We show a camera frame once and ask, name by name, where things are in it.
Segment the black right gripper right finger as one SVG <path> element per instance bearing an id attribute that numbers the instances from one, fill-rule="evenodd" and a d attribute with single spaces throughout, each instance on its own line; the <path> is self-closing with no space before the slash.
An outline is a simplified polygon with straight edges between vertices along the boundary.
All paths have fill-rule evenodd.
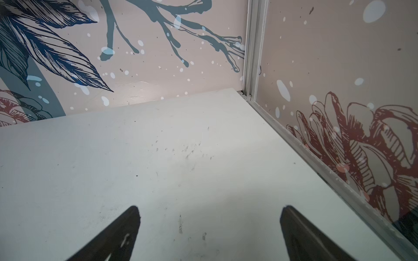
<path id="1" fill-rule="evenodd" d="M 355 261 L 293 206 L 283 208 L 280 225 L 291 261 Z"/>

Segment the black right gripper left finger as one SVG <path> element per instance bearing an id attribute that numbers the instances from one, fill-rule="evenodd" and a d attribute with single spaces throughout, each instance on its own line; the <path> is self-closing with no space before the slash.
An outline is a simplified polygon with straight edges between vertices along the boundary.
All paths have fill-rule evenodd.
<path id="1" fill-rule="evenodd" d="M 139 209 L 129 207 L 70 261 L 129 261 L 141 224 Z"/>

